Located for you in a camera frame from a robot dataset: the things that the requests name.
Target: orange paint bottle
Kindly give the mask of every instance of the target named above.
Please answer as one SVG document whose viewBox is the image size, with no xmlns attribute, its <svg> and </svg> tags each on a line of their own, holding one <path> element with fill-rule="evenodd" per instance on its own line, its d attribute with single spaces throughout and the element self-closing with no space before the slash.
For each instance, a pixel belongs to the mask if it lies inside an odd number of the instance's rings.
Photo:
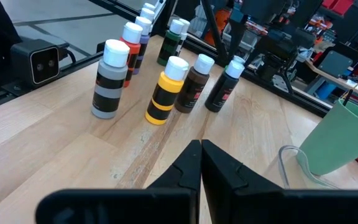
<svg viewBox="0 0 358 224">
<path fill-rule="evenodd" d="M 125 78 L 124 87 L 129 86 L 129 82 L 131 81 L 132 74 L 134 73 L 135 64 L 137 60 L 137 56 L 140 52 L 140 37 L 142 36 L 143 28 L 133 22 L 127 22 L 124 26 L 124 32 L 122 33 L 122 37 L 119 39 L 128 45 L 130 48 L 127 65 L 128 72 L 127 77 Z"/>
</svg>

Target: acrylic paint bottle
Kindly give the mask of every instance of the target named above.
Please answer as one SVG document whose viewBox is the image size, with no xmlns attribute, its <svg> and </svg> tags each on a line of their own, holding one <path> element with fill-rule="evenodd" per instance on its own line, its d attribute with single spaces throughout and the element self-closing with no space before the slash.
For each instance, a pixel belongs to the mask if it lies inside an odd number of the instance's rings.
<svg viewBox="0 0 358 224">
<path fill-rule="evenodd" d="M 240 63 L 241 65 L 243 65 L 243 64 L 246 63 L 246 61 L 245 61 L 242 57 L 236 56 L 236 55 L 233 56 L 233 61 L 238 62 L 238 63 Z"/>
<path fill-rule="evenodd" d="M 140 66 L 142 65 L 143 57 L 146 52 L 147 44 L 150 40 L 149 30 L 152 22 L 144 17 L 136 17 L 136 24 L 143 28 L 142 36 L 140 37 L 140 50 L 136 59 L 135 69 L 133 75 L 139 74 Z"/>
<path fill-rule="evenodd" d="M 152 21 L 152 25 L 150 26 L 149 34 L 152 32 L 152 29 L 153 29 L 154 15 L 155 15 L 154 11 L 149 8 L 146 8 L 146 7 L 143 7 L 142 10 L 140 11 L 140 17 L 144 17 L 144 18 Z"/>
<path fill-rule="evenodd" d="M 180 33 L 184 24 L 177 19 L 172 20 L 169 30 L 165 33 L 157 63 L 166 66 L 169 57 L 175 54 L 180 41 Z"/>
<path fill-rule="evenodd" d="M 207 109 L 212 112 L 219 112 L 221 110 L 234 87 L 236 87 L 239 82 L 239 77 L 244 69 L 242 64 L 234 60 L 230 62 L 229 66 L 227 66 L 227 69 L 219 77 L 205 101 L 205 107 L 207 107 Z"/>
<path fill-rule="evenodd" d="M 189 64 L 182 58 L 171 56 L 167 67 L 160 74 L 153 97 L 147 108 L 146 120 L 155 125 L 167 122 L 173 108 L 175 98 L 183 86 L 183 77 L 188 70 Z"/>
<path fill-rule="evenodd" d="M 185 84 L 180 90 L 175 108 L 182 113 L 190 113 L 197 103 L 206 82 L 209 79 L 209 72 L 215 61 L 205 54 L 200 54 L 196 63 L 189 69 Z"/>
<path fill-rule="evenodd" d="M 189 29 L 190 26 L 190 22 L 187 21 L 186 19 L 179 19 L 180 22 L 182 22 L 184 24 L 181 33 L 180 33 L 180 41 L 177 47 L 177 50 L 174 54 L 174 56 L 178 56 L 180 54 L 181 48 L 183 47 L 183 43 L 185 42 L 186 38 L 187 38 L 187 30 Z"/>
<path fill-rule="evenodd" d="M 135 69 L 135 64 L 137 60 L 137 56 L 140 52 L 140 37 L 142 36 L 143 28 L 133 22 L 127 22 L 124 26 L 124 32 L 122 33 L 122 37 L 119 39 L 123 41 L 128 47 L 131 49 L 129 51 L 127 65 L 128 72 L 127 77 L 125 78 L 124 87 L 129 86 L 129 82 L 131 81 L 132 74 Z"/>
<path fill-rule="evenodd" d="M 155 11 L 155 6 L 153 6 L 152 4 L 150 4 L 150 3 L 145 3 L 144 5 L 143 5 L 143 8 L 146 8 L 146 9 L 149 9 L 149 10 L 151 10 L 151 11 Z"/>
<path fill-rule="evenodd" d="M 107 40 L 104 45 L 91 109 L 98 118 L 110 119 L 116 115 L 127 76 L 129 51 L 129 47 L 119 40 Z"/>
</svg>

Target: camera lens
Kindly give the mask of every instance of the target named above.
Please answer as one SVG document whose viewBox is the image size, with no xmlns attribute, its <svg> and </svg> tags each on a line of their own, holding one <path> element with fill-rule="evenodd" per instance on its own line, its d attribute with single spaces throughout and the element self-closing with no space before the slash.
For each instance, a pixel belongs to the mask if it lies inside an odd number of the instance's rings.
<svg viewBox="0 0 358 224">
<path fill-rule="evenodd" d="M 49 67 L 53 67 L 55 66 L 55 61 L 54 60 L 50 60 L 48 63 Z"/>
<path fill-rule="evenodd" d="M 44 66 L 42 65 L 42 64 L 38 64 L 37 65 L 37 70 L 38 71 L 41 71 L 41 70 L 43 70 L 44 69 Z"/>
</svg>

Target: gray floor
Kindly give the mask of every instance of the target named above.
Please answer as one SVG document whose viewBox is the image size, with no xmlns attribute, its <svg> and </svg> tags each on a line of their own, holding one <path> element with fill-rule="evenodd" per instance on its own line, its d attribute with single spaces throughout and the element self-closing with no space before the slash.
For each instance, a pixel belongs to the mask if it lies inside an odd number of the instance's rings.
<svg viewBox="0 0 358 224">
<path fill-rule="evenodd" d="M 96 45 L 118 39 L 127 20 L 88 0 L 1 0 L 22 37 L 68 42 L 77 60 L 96 53 Z M 120 0 L 134 9 L 157 0 Z M 69 58 L 60 66 L 71 63 Z"/>
</svg>

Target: green cup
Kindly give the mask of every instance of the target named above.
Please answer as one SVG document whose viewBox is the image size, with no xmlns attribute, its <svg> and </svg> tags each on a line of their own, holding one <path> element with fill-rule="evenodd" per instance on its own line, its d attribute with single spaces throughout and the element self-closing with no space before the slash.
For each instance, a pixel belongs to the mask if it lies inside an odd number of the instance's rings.
<svg viewBox="0 0 358 224">
<path fill-rule="evenodd" d="M 358 158 L 358 106 L 337 101 L 300 149 L 313 174 L 328 174 Z"/>
</svg>

